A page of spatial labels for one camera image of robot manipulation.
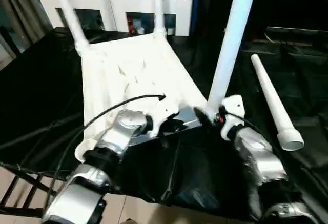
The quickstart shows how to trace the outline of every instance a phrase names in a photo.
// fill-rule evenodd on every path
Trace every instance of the tile floor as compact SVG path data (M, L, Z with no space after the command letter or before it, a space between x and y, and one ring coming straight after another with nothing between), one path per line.
M6 192L14 175L4 168L0 168L0 198ZM50 184L51 179L43 178L42 183ZM61 182L55 184L58 189ZM7 206L23 205L31 189L31 185L20 179L17 186L7 202ZM37 190L31 208L43 206L46 193ZM166 207L155 203L147 203L141 199L107 194L105 196L107 207L103 214L101 224L119 224L128 218L135 220L138 224L242 224L243 222L227 220L226 218L208 215L205 213L188 210L180 207ZM40 224L40 219L29 217L16 217L0 215L0 223L6 224Z

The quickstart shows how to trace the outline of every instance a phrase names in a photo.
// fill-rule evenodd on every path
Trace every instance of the chair leg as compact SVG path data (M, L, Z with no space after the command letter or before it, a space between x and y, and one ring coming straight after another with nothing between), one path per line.
M22 178L23 180L27 181L28 183L36 186L37 188L39 188L40 190L43 190L45 192L48 192L50 190L49 187L47 187L45 184L37 181L36 179L34 179L32 176L19 171L19 170L15 170L15 169L8 169L10 172L12 172L13 174L17 175L19 178ZM56 192L51 190L51 195L55 195Z
M50 190L49 187L47 187L45 184L41 183L42 176L38 175L36 179L34 179L32 176L28 175L27 173L24 173L19 170L14 170L14 169L8 169L8 171L12 172L15 174L14 179L12 180L10 186L8 187L4 197L2 198L0 202L0 215L14 215L14 216L25 216L25 217L35 217L35 218L42 218L43 215L43 208L29 208L32 199L35 195L35 192L37 189L43 190L45 192L48 192ZM14 191L17 182L19 179L23 179L26 182L30 183L32 186L22 208L18 207L7 207L6 203L8 199L10 198L10 195Z

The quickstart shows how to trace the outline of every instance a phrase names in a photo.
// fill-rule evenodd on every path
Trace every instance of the gray curtain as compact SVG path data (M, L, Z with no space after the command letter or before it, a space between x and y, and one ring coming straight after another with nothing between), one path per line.
M25 49L52 29L38 0L0 0Z

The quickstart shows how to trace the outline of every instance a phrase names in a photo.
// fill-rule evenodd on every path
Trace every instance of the black cloth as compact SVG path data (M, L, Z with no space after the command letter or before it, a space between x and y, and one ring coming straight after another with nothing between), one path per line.
M86 31L92 43L128 37L126 33ZM219 48L169 39L202 93L207 96ZM305 147L280 149L276 128L250 56L258 53ZM306 203L327 222L328 66L327 52L312 47L245 44L229 86L241 94L246 118L272 143ZM57 28L0 71L1 165L52 176L60 154L83 126L81 63L67 29ZM69 151L60 177L76 166ZM131 147L112 193L177 205L215 215L251 220L241 162L231 143L207 126Z

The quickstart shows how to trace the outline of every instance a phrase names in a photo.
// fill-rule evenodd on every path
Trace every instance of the pipe end cap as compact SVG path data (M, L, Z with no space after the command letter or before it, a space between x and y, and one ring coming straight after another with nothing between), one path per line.
M296 129L285 129L278 133L280 146L285 151L297 151L304 147L302 135Z

